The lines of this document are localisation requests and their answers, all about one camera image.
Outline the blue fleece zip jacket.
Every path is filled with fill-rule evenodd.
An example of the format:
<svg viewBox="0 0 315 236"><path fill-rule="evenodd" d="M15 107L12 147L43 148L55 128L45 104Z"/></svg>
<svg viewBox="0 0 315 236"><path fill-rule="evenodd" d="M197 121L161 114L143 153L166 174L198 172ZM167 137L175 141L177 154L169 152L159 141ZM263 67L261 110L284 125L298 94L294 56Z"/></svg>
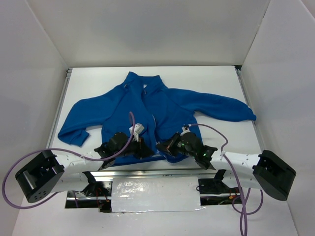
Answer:
<svg viewBox="0 0 315 236"><path fill-rule="evenodd" d="M157 143L171 138L186 124L196 124L195 112L231 122L256 120L251 108L240 100L192 90L168 88L160 76L140 76L129 72L126 79L109 92L76 102L58 133L64 143L82 146L89 137L87 128L101 126L101 137L107 142L115 133L128 133L128 114L144 126L141 136L154 152L146 162L167 160L178 163L184 160L163 154Z"/></svg>

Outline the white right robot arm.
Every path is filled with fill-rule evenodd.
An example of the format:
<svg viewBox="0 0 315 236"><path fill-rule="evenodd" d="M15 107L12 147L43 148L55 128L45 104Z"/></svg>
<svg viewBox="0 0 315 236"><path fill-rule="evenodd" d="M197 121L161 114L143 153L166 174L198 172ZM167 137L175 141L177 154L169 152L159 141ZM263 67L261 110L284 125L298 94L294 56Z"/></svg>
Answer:
<svg viewBox="0 0 315 236"><path fill-rule="evenodd" d="M263 190L276 200L286 201L296 177L296 171L272 151L264 150L261 154L223 152L204 145L192 132L175 133L156 147L168 156L191 157L199 167L215 170L214 187L219 192L240 185Z"/></svg>

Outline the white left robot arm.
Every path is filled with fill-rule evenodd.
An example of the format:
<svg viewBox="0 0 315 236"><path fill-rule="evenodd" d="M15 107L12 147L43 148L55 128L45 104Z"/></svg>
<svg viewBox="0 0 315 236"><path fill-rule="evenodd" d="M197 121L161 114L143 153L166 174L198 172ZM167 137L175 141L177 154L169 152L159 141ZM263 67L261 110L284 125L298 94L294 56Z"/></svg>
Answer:
<svg viewBox="0 0 315 236"><path fill-rule="evenodd" d="M103 183L96 181L93 172L112 166L120 157L132 156L143 160L154 155L138 135L130 140L123 132L86 154L55 155L45 150L20 169L15 178L27 201L36 203L53 192L77 191L85 196L109 196Z"/></svg>

